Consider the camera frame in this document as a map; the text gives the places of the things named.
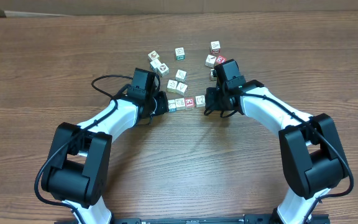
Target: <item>cable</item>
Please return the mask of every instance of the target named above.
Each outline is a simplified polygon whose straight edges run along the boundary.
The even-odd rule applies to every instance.
[[[346,162],[344,161],[344,159],[341,157],[341,155],[339,155],[339,153],[337,152],[337,150],[334,148],[334,146],[332,146],[325,138],[324,136],[322,136],[317,130],[315,130],[314,127],[312,127],[312,125],[310,125],[309,123],[307,123],[306,121],[302,120],[300,117],[298,117],[295,113],[293,113],[292,111],[288,110],[286,107],[284,107],[282,104],[280,104],[279,102],[277,102],[274,99],[271,99],[269,97],[267,97],[266,95],[262,96],[262,95],[256,95],[256,94],[250,94],[250,93],[243,93],[240,96],[250,96],[250,97],[257,97],[257,98],[262,98],[264,100],[268,100],[272,103],[274,103],[275,105],[277,105],[279,108],[281,108],[282,110],[284,110],[286,113],[288,113],[292,118],[295,118],[296,120],[298,120],[300,123],[304,124],[306,127],[308,127],[313,134],[317,135],[318,139],[322,142],[325,143],[325,145],[327,145],[337,156],[338,160],[341,162],[342,166],[345,168],[345,170],[347,171],[347,173],[349,174],[349,187],[347,188],[347,190],[345,190],[344,192],[341,193],[337,193],[337,194],[327,194],[327,195],[322,195],[320,197],[316,197],[316,200],[313,202],[312,206],[309,208],[308,213],[305,215],[304,219],[303,219],[303,223],[307,223],[308,217],[311,215],[311,213],[313,212],[314,208],[317,206],[318,202],[321,202],[322,199],[324,198],[330,198],[330,197],[342,197],[345,195],[348,195],[350,192],[352,192],[353,187],[354,187],[354,178],[353,178],[353,174],[352,171],[350,170],[349,166],[346,164]]]
[[[38,190],[38,187],[39,187],[39,182],[40,182],[40,179],[41,179],[41,176],[46,168],[46,166],[50,163],[50,161],[52,161],[52,159],[57,155],[59,154],[59,152],[61,152],[69,143],[71,143],[74,139],[78,138],[79,136],[81,136],[82,134],[84,134],[87,130],[95,127],[96,125],[98,125],[100,122],[102,122],[103,120],[105,120],[106,118],[108,118],[110,115],[112,115],[116,110],[117,110],[117,107],[118,107],[118,102],[117,102],[117,99],[120,97],[120,95],[130,86],[130,84],[126,84],[124,85],[118,92],[117,94],[115,94],[114,96],[112,96],[111,94],[99,89],[98,87],[96,87],[94,85],[94,83],[102,78],[108,78],[108,77],[116,77],[116,78],[128,78],[128,79],[132,79],[132,77],[127,77],[127,76],[124,76],[124,75],[105,75],[105,76],[101,76],[101,77],[98,77],[98,78],[95,78],[92,83],[91,83],[91,86],[107,95],[108,97],[110,97],[112,100],[114,100],[115,102],[115,105],[113,107],[113,109],[111,111],[109,111],[108,113],[106,113],[103,117],[101,117],[100,119],[96,119],[92,124],[88,125],[87,127],[83,128],[81,131],[79,131],[78,133],[76,133],[74,136],[72,136],[65,144],[63,144],[62,146],[60,146],[55,153],[52,154],[52,156],[49,157],[49,159],[47,159],[47,161],[45,161],[45,163],[42,165],[41,169],[38,171],[38,174],[35,178],[35,182],[34,182],[34,192],[35,192],[35,196],[37,196],[37,198],[43,202],[43,203],[46,203],[46,204],[49,204],[49,205],[55,205],[55,206],[62,206],[62,207],[66,207],[66,208],[70,208],[71,209],[71,212],[72,213],[75,213],[75,215],[78,217],[79,221],[81,224],[85,224],[85,221],[83,219],[83,217],[81,216],[81,213],[78,211],[78,209],[76,207],[74,207],[73,205],[70,205],[70,204],[65,204],[65,203],[62,203],[62,202],[53,202],[51,200],[47,200],[45,198],[43,198]]]

